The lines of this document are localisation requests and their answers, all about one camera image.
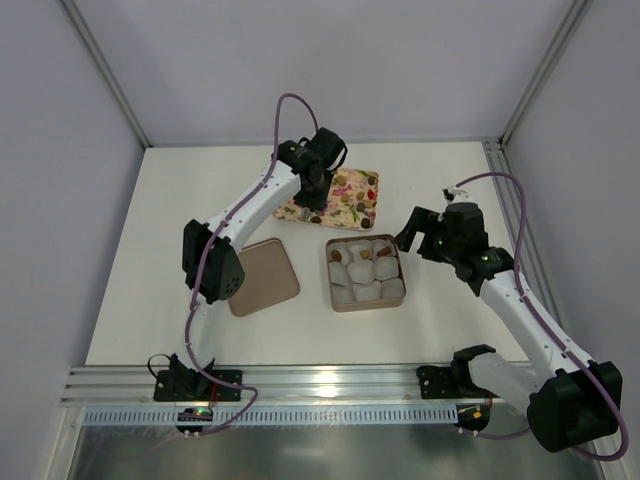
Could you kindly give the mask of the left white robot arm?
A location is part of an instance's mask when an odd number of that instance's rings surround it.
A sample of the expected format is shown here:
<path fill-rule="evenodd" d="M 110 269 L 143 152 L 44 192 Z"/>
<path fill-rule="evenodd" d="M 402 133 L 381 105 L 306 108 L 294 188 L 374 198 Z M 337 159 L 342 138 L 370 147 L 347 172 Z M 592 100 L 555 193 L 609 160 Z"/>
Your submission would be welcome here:
<path fill-rule="evenodd" d="M 239 290 L 245 279 L 239 252 L 281 204 L 292 199 L 303 209 L 326 208 L 333 176 L 347 152 L 345 142 L 326 128 L 310 139 L 281 143 L 241 198 L 211 220 L 192 220 L 184 227 L 182 269 L 191 290 L 188 323 L 200 301 L 212 305 Z"/>

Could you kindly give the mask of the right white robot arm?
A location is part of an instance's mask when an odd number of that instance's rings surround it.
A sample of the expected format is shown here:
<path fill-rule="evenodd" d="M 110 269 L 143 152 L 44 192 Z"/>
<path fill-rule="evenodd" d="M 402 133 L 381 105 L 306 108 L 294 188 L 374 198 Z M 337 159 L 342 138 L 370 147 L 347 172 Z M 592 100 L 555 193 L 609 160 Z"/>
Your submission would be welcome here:
<path fill-rule="evenodd" d="M 629 437 L 621 416 L 623 379 L 611 362 L 598 363 L 576 345 L 531 293 L 514 258 L 492 247 L 480 208 L 469 201 L 438 213 L 415 207 L 396 236 L 406 252 L 417 234 L 418 254 L 451 266 L 505 324 L 526 354 L 529 369 L 505 360 L 480 344 L 454 353 L 449 378 L 465 397 L 494 394 L 523 414 L 528 428 L 549 452 L 579 447 L 620 434 L 621 445 L 607 460 L 617 460 Z"/>

